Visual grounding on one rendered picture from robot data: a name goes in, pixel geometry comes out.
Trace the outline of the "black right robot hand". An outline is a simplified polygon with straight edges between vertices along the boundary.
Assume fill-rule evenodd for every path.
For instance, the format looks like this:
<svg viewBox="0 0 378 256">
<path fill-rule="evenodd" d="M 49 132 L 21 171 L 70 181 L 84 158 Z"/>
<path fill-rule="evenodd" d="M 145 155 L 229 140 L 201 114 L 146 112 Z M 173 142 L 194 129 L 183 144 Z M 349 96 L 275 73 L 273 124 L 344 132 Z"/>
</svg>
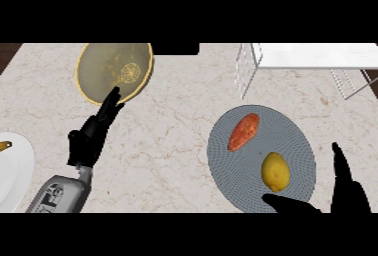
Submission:
<svg viewBox="0 0 378 256">
<path fill-rule="evenodd" d="M 335 214 L 371 214 L 368 196 L 362 184 L 353 180 L 347 158 L 338 143 L 333 143 L 334 151 L 334 194 L 331 201 L 331 212 Z M 284 214 L 319 214 L 321 210 L 307 202 L 265 194 L 263 201 Z"/>
</svg>

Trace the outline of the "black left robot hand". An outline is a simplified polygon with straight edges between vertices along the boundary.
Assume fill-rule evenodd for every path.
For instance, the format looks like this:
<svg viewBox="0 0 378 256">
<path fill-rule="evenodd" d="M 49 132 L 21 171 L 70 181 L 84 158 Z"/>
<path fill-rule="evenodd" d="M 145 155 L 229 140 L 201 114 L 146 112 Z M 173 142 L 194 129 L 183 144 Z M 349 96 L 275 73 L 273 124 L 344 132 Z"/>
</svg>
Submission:
<svg viewBox="0 0 378 256">
<path fill-rule="evenodd" d="M 124 107 L 124 104 L 118 102 L 120 98 L 120 88 L 114 87 L 98 114 L 89 117 L 80 130 L 70 132 L 70 166 L 95 166 L 102 153 L 110 126 Z"/>
</svg>

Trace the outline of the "yellow lemon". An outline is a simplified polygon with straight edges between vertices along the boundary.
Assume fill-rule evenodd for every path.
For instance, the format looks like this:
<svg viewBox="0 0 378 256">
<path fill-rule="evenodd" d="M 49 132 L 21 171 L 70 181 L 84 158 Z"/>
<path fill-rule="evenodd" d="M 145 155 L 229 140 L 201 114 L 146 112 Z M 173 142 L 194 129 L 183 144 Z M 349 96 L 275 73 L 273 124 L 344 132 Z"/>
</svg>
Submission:
<svg viewBox="0 0 378 256">
<path fill-rule="evenodd" d="M 284 157 L 271 152 L 262 164 L 262 179 L 273 192 L 281 192 L 290 184 L 290 166 Z"/>
</svg>

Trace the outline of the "round grey placemat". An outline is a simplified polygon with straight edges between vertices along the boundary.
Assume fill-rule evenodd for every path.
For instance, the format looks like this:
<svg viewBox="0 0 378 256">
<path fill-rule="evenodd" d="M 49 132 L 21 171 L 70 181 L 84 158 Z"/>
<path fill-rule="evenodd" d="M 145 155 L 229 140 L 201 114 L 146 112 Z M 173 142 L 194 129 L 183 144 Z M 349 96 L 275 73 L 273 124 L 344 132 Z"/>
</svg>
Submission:
<svg viewBox="0 0 378 256">
<path fill-rule="evenodd" d="M 254 113 L 260 117 L 257 135 L 239 150 L 228 149 L 234 128 Z M 284 157 L 290 167 L 290 184 L 279 196 L 307 202 L 316 184 L 316 162 L 306 136 L 291 119 L 262 105 L 242 105 L 219 118 L 208 138 L 207 157 L 213 179 L 234 206 L 247 213 L 275 213 L 263 201 L 272 190 L 262 179 L 262 164 L 271 152 Z"/>
</svg>

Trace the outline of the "white plate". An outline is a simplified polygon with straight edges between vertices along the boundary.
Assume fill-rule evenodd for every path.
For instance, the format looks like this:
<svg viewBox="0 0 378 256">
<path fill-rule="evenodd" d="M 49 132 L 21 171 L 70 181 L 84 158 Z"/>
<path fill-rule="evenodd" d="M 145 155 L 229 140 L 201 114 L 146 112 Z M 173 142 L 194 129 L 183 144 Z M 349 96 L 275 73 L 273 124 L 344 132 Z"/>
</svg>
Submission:
<svg viewBox="0 0 378 256">
<path fill-rule="evenodd" d="M 0 213 L 14 212 L 30 188 L 34 172 L 34 148 L 18 133 L 2 132 L 0 142 L 12 146 L 0 152 Z"/>
</svg>

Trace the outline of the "olive plate with yellow rim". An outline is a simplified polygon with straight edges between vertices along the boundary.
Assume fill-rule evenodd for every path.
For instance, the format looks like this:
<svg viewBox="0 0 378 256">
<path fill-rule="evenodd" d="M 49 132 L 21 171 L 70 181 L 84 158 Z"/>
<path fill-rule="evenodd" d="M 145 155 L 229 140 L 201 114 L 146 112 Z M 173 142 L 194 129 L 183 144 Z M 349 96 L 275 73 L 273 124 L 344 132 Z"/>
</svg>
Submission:
<svg viewBox="0 0 378 256">
<path fill-rule="evenodd" d="M 149 43 L 89 43 L 77 60 L 76 82 L 84 99 L 101 106 L 120 88 L 120 103 L 142 92 L 154 71 Z"/>
</svg>

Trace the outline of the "orange sweet potato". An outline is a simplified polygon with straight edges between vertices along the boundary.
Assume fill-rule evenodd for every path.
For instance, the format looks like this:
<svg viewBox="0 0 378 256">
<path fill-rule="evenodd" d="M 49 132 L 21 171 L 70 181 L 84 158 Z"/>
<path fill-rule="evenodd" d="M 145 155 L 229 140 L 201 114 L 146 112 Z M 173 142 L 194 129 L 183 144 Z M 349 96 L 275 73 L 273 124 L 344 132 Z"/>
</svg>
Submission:
<svg viewBox="0 0 378 256">
<path fill-rule="evenodd" d="M 250 113 L 241 119 L 234 128 L 228 144 L 228 150 L 231 152 L 238 151 L 254 138 L 257 135 L 259 125 L 260 116 L 256 113 Z"/>
</svg>

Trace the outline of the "black block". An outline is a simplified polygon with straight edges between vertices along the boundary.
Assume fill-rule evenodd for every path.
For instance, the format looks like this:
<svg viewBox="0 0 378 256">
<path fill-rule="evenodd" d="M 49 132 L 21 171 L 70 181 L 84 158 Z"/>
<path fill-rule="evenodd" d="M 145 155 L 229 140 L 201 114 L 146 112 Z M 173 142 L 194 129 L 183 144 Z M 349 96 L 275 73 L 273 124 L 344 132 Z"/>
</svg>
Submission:
<svg viewBox="0 0 378 256">
<path fill-rule="evenodd" d="M 152 43 L 155 55 L 197 55 L 200 53 L 198 43 Z"/>
</svg>

